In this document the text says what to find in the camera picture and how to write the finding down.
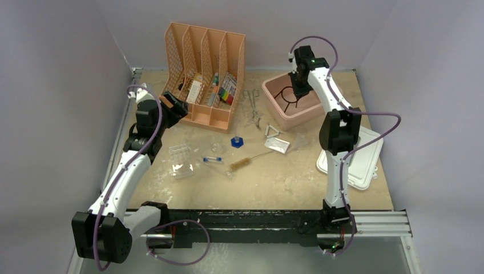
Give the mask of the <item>clear glass beaker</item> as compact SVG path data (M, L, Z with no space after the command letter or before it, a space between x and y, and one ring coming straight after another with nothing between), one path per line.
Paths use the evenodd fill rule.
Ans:
M224 155L227 151L226 145L220 139L212 139L210 149L216 155Z

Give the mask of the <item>blue hexagonal base cylinder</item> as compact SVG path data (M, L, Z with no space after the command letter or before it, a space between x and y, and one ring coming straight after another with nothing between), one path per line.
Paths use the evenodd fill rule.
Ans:
M244 141L243 141L243 138L242 137L235 135L231 139L231 146L232 147L234 147L234 148L240 148L243 145L244 145Z

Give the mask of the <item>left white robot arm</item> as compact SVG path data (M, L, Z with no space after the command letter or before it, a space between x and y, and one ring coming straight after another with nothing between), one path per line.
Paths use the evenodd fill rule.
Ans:
M76 253L97 265L123 263L132 244L152 229L164 233L170 227L167 206L145 202L126 216L128 204L140 180L152 166L162 147L162 136L188 115L189 104L169 91L162 99L144 85L127 87L127 96L136 103L136 122L131 126L120 162L100 196L71 221Z

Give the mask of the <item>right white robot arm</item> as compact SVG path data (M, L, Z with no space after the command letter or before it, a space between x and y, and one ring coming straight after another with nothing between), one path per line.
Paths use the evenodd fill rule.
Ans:
M318 138L326 154L328 185L320 213L320 224L334 232L350 222L348 169L359 138L361 115L352 108L337 87L325 58L315 57L310 46L289 53L289 73L296 99L315 92L325 111Z

